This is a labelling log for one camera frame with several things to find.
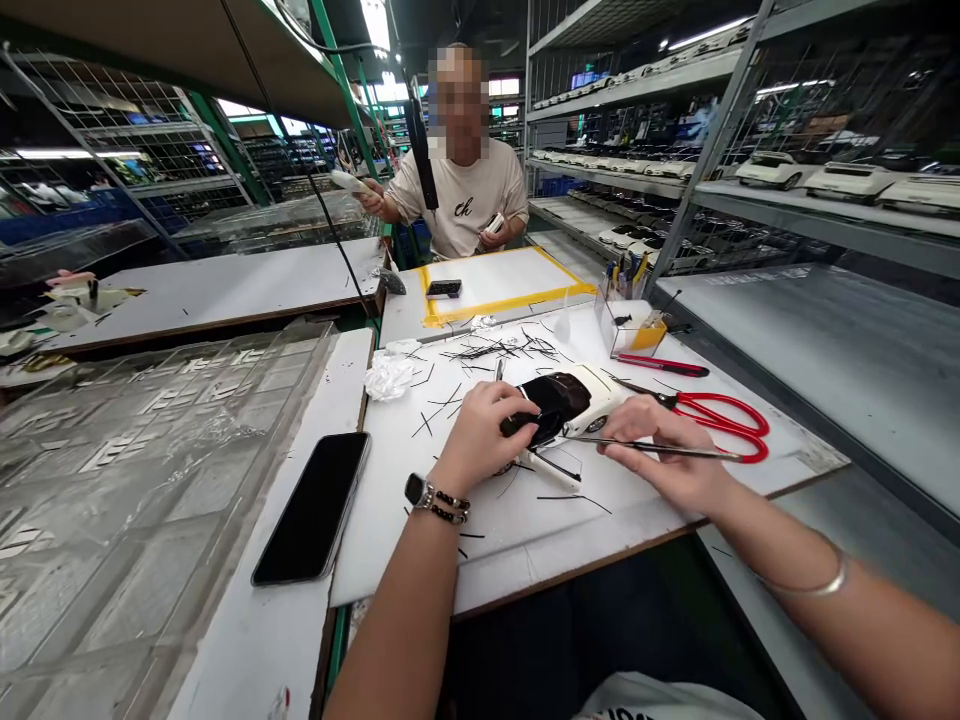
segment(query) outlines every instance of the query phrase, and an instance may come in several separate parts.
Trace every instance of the person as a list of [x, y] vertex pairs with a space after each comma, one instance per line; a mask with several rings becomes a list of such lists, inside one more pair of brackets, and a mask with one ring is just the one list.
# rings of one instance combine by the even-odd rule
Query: person
[[[536, 414], [538, 408], [506, 383], [478, 383], [465, 396], [427, 481], [450, 498], [466, 498], [533, 437], [533, 424], [512, 437], [501, 435], [500, 422], [517, 412]], [[621, 441], [653, 436], [662, 444], [697, 448], [713, 445], [703, 428], [650, 397], [627, 400], [610, 415], [602, 435]], [[958, 716], [960, 626], [738, 483], [717, 460], [676, 455], [654, 459], [618, 445], [597, 450], [649, 482], [678, 509], [713, 521], [878, 716], [924, 720]], [[456, 525], [432, 512], [410, 513], [347, 653], [325, 720], [434, 717], [458, 545]], [[657, 720], [760, 717], [712, 688], [661, 683], [639, 673], [608, 678], [577, 717], [619, 719], [621, 710], [631, 718]]]
[[[409, 225], [424, 218], [437, 260], [499, 250], [527, 227], [527, 191], [513, 148], [487, 136], [485, 81], [479, 59], [466, 45], [438, 51], [434, 83], [439, 135], [431, 137], [430, 166], [437, 187], [436, 211], [427, 210], [412, 152], [400, 161], [396, 177], [384, 190], [364, 182], [376, 197], [357, 193], [364, 210], [388, 223]], [[498, 232], [485, 228], [497, 214], [505, 220]]]

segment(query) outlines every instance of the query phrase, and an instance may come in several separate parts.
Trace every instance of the black phone screen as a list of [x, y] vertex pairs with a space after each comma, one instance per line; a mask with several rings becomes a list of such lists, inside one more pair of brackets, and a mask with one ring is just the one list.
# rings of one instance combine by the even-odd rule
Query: black phone screen
[[320, 438], [267, 543], [254, 585], [313, 580], [327, 564], [370, 436]]

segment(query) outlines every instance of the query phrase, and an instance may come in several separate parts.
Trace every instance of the watch strap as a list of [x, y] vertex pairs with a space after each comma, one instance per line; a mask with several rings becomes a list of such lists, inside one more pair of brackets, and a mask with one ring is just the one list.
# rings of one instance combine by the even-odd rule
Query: watch strap
[[434, 489], [434, 494], [443, 500], [447, 505], [452, 507], [454, 510], [469, 510], [470, 501], [469, 500], [457, 500], [447, 495], [443, 490]]

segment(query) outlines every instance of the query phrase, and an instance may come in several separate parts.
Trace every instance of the silver bangle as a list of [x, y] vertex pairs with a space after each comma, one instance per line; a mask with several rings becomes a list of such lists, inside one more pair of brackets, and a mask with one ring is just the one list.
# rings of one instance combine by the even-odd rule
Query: silver bangle
[[839, 566], [837, 568], [837, 574], [834, 576], [833, 580], [828, 582], [826, 585], [813, 588], [811, 590], [798, 590], [796, 588], [788, 588], [784, 587], [783, 585], [777, 585], [774, 582], [770, 582], [765, 577], [753, 572], [753, 570], [750, 570], [750, 572], [757, 580], [779, 595], [792, 595], [794, 597], [823, 597], [824, 595], [832, 595], [833, 593], [839, 591], [840, 588], [847, 583], [847, 575], [850, 570], [850, 556], [834, 545], [830, 538], [828, 538], [826, 535], [821, 533], [817, 533], [817, 535], [820, 535], [820, 537], [822, 537], [827, 544], [833, 548], [833, 552], [837, 556], [837, 564]]

